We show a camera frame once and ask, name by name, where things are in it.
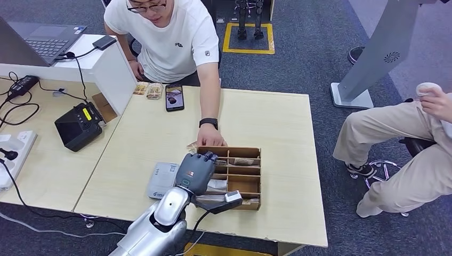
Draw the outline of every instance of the white cable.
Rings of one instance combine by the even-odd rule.
[[[81,213],[79,213],[79,215],[82,216],[82,217],[85,218],[85,219],[97,219],[97,218],[100,218],[100,217],[98,217],[98,216],[85,216],[85,215],[83,215],[83,214],[81,214]]]
[[[61,233],[63,235],[73,236],[73,237],[78,237],[78,238],[85,238],[85,237],[89,237],[89,236],[108,236],[108,235],[122,235],[122,236],[125,236],[126,235],[126,234],[118,233],[118,232],[110,232],[110,233],[103,233],[103,234],[102,233],[92,233],[92,234],[87,234],[87,235],[84,235],[84,236],[79,236],[79,235],[69,234],[69,233],[66,233],[66,232],[63,232],[63,231],[59,231],[59,230],[39,230],[39,229],[34,228],[34,227],[32,227],[32,226],[30,226],[30,225],[28,225],[28,224],[26,224],[26,223],[24,223],[24,222],[22,222],[20,220],[16,220],[16,219],[10,218],[10,217],[2,214],[1,212],[0,212],[0,217],[2,217],[5,220],[8,220],[8,221],[15,222],[17,224],[21,224],[22,226],[25,226],[25,227],[27,227],[27,228],[35,231],[35,232],[38,232],[38,233]]]
[[[175,256],[182,256],[184,254],[186,254],[187,252],[189,252],[197,243],[198,241],[201,239],[201,237],[204,235],[205,231],[198,237],[198,239],[190,246],[190,248],[188,248],[188,250],[186,250],[184,253],[179,253],[176,254]]]

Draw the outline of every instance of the eyeglasses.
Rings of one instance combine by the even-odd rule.
[[[150,5],[149,7],[145,7],[145,6],[127,7],[127,9],[134,13],[144,13],[144,12],[147,12],[148,9],[150,9],[153,12],[163,12],[166,9],[166,3],[154,4],[154,5]]]

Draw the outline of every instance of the hand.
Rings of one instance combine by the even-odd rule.
[[[128,64],[132,68],[136,79],[138,79],[138,81],[142,81],[143,77],[141,75],[144,73],[143,66],[136,60],[129,60]]]
[[[213,124],[203,124],[198,132],[198,146],[227,146],[228,144]]]
[[[452,99],[439,88],[421,89],[420,92],[430,92],[434,96],[426,95],[421,97],[422,109],[446,122],[452,123]]]

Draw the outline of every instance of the humanoid robot legs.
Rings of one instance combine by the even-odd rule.
[[[261,30],[261,20],[262,20],[262,9],[264,6],[264,0],[256,0],[256,24],[254,31],[254,39],[262,39],[264,38],[264,33]],[[239,40],[246,39],[246,12],[248,6],[248,0],[240,0],[239,2],[239,30],[237,32],[237,36]]]

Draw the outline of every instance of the wooden organizer box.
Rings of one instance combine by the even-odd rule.
[[[211,151],[218,155],[218,161],[226,165],[216,166],[212,179],[226,180],[227,193],[238,190],[243,198],[235,210],[259,210],[261,207],[261,150],[246,147],[199,147],[198,153]],[[236,158],[245,158],[251,166],[234,165]],[[225,194],[207,191],[206,195]]]

